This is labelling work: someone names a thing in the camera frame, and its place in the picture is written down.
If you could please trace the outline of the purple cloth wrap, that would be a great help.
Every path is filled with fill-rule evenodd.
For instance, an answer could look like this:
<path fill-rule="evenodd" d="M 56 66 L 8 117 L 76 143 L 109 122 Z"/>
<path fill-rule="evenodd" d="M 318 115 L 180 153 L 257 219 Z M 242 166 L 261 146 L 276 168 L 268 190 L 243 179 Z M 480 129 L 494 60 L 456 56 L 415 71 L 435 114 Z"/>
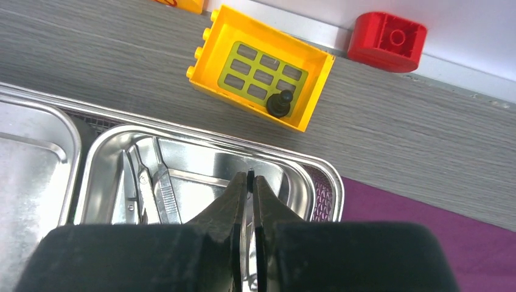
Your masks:
<path fill-rule="evenodd" d="M 343 178 L 342 219 L 407 221 L 438 238 L 461 291 L 515 291 L 515 232 Z"/>

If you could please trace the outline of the orange yellow toy block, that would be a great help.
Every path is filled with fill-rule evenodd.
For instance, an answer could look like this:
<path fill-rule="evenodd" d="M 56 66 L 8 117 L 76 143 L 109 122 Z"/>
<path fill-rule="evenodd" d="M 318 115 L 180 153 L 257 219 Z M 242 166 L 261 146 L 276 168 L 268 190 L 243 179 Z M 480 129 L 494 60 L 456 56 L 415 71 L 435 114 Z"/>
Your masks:
<path fill-rule="evenodd" d="M 186 76 L 205 94 L 292 130 L 304 132 L 335 56 L 266 25 L 228 5 L 211 13 L 204 44 L 196 48 Z M 282 118 L 268 114 L 270 95 L 290 90 Z"/>

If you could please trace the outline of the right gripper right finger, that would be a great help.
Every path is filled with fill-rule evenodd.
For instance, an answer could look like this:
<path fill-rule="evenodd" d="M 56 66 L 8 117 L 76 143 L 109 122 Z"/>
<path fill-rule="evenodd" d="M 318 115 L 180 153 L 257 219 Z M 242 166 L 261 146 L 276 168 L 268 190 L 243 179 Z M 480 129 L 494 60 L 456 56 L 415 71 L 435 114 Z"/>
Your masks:
<path fill-rule="evenodd" d="M 253 180 L 259 291 L 458 291 L 437 238 L 407 222 L 309 222 Z"/>

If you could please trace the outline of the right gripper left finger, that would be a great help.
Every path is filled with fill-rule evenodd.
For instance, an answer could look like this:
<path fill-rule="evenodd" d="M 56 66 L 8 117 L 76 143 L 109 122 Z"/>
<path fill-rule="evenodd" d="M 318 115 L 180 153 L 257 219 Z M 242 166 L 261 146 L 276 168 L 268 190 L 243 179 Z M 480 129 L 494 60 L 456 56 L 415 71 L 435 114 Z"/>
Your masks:
<path fill-rule="evenodd" d="M 16 291 L 241 291 L 247 175 L 185 224 L 56 228 L 30 257 Z"/>

